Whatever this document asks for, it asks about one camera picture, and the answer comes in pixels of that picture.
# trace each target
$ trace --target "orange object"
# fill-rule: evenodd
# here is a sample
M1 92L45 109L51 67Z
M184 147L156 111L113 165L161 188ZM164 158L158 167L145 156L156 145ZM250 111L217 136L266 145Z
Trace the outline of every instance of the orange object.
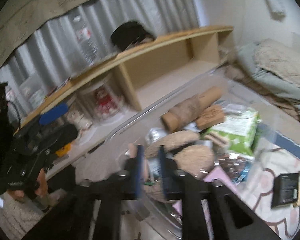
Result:
M63 155L67 154L71 149L71 143L68 143L64 147L62 147L60 150L56 151L56 155L59 157L62 157Z

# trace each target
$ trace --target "green and white package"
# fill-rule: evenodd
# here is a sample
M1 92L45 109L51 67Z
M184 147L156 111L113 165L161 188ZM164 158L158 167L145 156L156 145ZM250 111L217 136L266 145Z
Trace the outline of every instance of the green and white package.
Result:
M228 150L253 157L251 145L255 138L260 117L253 108L238 115L227 115L225 122L212 126L214 131L229 141Z

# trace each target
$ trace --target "gray curtain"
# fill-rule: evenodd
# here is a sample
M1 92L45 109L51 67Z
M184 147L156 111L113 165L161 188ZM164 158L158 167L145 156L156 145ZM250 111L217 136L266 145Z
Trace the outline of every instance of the gray curtain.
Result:
M94 63L119 52L110 36L126 21L137 20L157 36L198 27L193 0L91 0L49 20L0 69L0 82L9 82L25 113L33 109L19 86L31 74L39 75L43 90L48 93L89 67L86 44L78 42L74 29L76 16L81 16L91 31L89 42L96 48Z

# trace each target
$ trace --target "wall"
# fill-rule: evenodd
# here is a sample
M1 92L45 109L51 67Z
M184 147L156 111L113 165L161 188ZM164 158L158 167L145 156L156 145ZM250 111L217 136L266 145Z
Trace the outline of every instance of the wall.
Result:
M233 25L236 45L271 38L293 47L298 43L293 32L300 35L300 8L294 0L281 1L286 17L277 20L271 17L266 0L196 0L196 5L202 25Z

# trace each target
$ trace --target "small brown box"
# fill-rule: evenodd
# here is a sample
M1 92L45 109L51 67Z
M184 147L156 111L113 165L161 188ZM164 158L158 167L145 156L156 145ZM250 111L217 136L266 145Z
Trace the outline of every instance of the small brown box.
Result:
M221 107L219 105L214 105L205 109L195 122L197 127L203 130L224 121L225 114Z

